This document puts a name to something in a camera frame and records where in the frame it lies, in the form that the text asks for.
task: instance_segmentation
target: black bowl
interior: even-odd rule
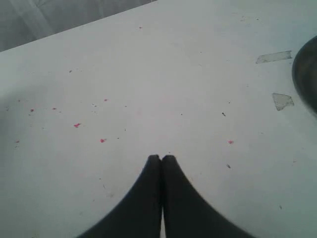
[[[297,53],[292,71],[297,92],[317,113],[317,36]]]

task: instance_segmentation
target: gray floor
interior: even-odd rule
[[[155,0],[1,0],[0,52]]]

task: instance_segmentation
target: table surface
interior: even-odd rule
[[[317,119],[292,59],[256,64],[316,35],[304,2],[158,0],[0,53],[2,235],[77,236],[170,153],[256,237],[316,237]]]

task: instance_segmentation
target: white table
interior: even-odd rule
[[[317,33],[316,8],[158,0],[0,53],[1,236],[77,236],[150,154],[171,153],[251,234],[316,237],[317,120],[292,59],[256,64],[294,57]],[[277,111],[272,93],[295,106]]]

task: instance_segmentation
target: white surface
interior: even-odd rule
[[[315,237],[317,120],[292,60],[256,60],[294,57],[317,32],[316,7],[159,0],[0,53],[1,236],[76,236],[122,199],[149,154],[171,152],[255,236]],[[295,106],[278,112],[272,93]]]

